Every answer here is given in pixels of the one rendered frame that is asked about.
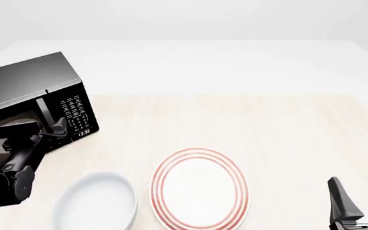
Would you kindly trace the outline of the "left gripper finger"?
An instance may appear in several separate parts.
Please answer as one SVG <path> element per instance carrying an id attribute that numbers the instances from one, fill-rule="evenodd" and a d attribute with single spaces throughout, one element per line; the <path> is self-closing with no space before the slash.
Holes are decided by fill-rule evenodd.
<path id="1" fill-rule="evenodd" d="M 59 120 L 51 126 L 53 134 L 65 134 L 67 133 L 67 120 L 66 118 L 59 118 Z"/>

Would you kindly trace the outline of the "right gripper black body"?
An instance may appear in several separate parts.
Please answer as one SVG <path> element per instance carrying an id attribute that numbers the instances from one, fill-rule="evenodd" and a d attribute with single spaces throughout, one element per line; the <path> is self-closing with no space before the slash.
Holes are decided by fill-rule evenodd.
<path id="1" fill-rule="evenodd" d="M 359 224 L 357 220 L 330 220 L 330 230 L 368 230 L 368 223 Z"/>

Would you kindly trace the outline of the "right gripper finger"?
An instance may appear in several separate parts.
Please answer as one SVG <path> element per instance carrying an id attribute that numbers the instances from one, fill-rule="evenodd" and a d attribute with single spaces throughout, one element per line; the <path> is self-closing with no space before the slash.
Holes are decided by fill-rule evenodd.
<path id="1" fill-rule="evenodd" d="M 337 177 L 327 181 L 330 195 L 330 224 L 357 224 L 364 217 L 363 212 L 351 200 Z"/>

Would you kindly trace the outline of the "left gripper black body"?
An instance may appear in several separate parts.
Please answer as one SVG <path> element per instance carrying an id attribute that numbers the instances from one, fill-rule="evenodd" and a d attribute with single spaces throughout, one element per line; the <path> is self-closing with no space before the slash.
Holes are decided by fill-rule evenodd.
<path id="1" fill-rule="evenodd" d="M 42 150 L 45 153 L 50 153 L 56 149 L 59 149 L 65 145 L 70 144 L 70 138 L 68 132 L 62 134 L 41 134 L 42 137 Z"/>

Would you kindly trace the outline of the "black microwave oven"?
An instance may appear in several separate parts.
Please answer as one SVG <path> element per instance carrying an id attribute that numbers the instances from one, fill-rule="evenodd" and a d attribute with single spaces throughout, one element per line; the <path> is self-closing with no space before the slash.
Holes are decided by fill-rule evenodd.
<path id="1" fill-rule="evenodd" d="M 66 118 L 70 143 L 99 130 L 81 78 L 63 53 L 57 52 L 0 66 L 0 125 L 31 118 L 49 130 L 36 103 L 43 98 L 54 122 Z M 2 164 L 10 153 L 0 154 Z"/>

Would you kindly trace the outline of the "white bowl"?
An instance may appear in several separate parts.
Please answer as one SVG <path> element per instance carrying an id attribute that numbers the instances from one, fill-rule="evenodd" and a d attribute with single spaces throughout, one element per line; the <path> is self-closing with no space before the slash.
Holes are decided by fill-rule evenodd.
<path id="1" fill-rule="evenodd" d="M 52 230 L 132 230 L 137 209 L 137 192 L 124 176 L 94 172 L 57 200 Z"/>

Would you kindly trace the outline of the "white plate with red rings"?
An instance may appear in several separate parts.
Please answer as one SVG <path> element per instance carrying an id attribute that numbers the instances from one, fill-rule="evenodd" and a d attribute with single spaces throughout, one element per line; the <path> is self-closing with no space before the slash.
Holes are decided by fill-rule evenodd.
<path id="1" fill-rule="evenodd" d="M 163 159 L 149 181 L 148 197 L 166 230 L 237 230 L 250 207 L 242 170 L 206 148 L 183 149 Z"/>

